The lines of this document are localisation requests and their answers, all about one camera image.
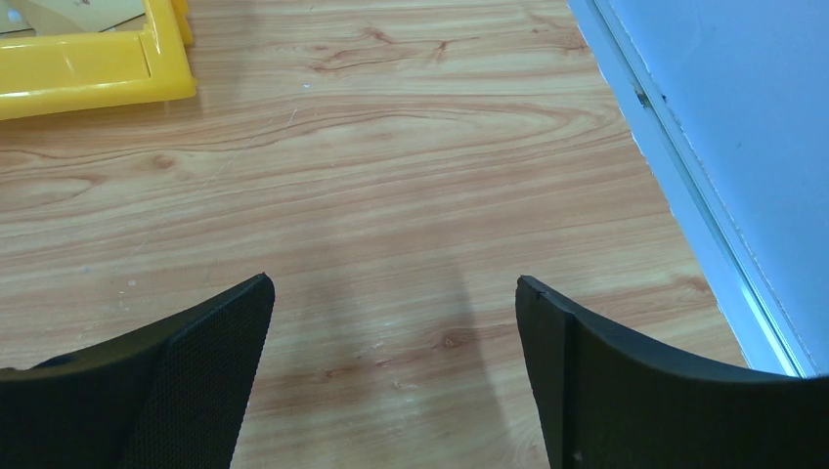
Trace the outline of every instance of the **light brown wood surface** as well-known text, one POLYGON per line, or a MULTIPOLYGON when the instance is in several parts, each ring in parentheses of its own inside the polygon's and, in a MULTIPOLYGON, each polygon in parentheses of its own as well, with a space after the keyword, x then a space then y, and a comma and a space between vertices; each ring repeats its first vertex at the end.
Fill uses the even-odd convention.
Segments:
POLYGON ((234 468, 505 468, 521 274, 742 363, 564 1, 191 7, 197 99, 0 122, 0 366, 266 272, 234 468))

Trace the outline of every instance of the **blue edge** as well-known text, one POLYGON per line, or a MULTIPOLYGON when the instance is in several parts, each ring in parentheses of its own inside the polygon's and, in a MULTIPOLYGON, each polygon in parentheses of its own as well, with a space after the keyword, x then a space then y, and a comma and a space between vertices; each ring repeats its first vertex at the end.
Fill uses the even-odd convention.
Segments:
POLYGON ((754 276, 734 227, 712 195, 696 158, 630 37, 604 0, 570 0, 579 29, 632 129, 633 139, 659 182, 671 211, 752 369, 789 376, 815 375, 770 289, 754 276))

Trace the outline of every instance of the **black object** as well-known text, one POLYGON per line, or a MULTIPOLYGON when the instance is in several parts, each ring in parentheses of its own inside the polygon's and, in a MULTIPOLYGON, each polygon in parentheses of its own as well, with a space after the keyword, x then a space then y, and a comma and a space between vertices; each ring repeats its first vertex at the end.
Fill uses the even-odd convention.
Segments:
POLYGON ((829 378, 714 362, 532 277, 515 309, 550 467, 829 467, 829 378))
POLYGON ((0 469, 226 469, 274 306, 264 274, 28 370, 0 370, 0 469))

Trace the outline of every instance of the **yellow plastic frame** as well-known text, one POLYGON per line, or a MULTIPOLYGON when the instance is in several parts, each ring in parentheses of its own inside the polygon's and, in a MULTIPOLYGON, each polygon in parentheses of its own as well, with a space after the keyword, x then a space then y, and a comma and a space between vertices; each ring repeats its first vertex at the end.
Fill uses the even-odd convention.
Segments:
POLYGON ((196 94, 187 0, 143 0, 141 31, 0 39, 0 120, 196 94))

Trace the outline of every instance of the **paper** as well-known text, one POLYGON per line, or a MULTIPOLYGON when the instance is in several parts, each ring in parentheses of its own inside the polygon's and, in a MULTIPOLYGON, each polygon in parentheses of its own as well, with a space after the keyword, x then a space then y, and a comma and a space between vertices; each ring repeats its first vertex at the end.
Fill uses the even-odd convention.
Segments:
POLYGON ((39 35, 99 32, 144 14, 141 0, 5 1, 20 12, 39 35))
POLYGON ((23 16, 17 10, 12 10, 6 0, 0 0, 0 34, 25 29, 31 29, 31 26, 23 16))

